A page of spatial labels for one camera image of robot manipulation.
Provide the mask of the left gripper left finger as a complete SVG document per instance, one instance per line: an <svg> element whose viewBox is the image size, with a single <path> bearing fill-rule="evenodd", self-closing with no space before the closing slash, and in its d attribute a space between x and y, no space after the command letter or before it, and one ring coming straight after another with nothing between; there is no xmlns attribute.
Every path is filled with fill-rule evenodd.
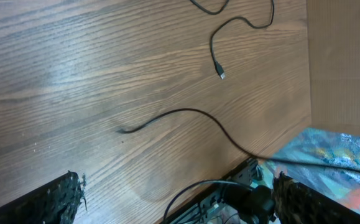
<svg viewBox="0 0 360 224"><path fill-rule="evenodd" d="M86 175L69 171L0 207L0 223L72 224L86 205Z"/></svg>

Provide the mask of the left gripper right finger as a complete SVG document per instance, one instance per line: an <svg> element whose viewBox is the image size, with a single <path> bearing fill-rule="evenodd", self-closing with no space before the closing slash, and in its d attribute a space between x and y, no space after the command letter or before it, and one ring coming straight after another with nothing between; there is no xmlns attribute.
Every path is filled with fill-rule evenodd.
<svg viewBox="0 0 360 224"><path fill-rule="evenodd" d="M285 175L273 179L275 214L286 224L360 224L360 214Z"/></svg>

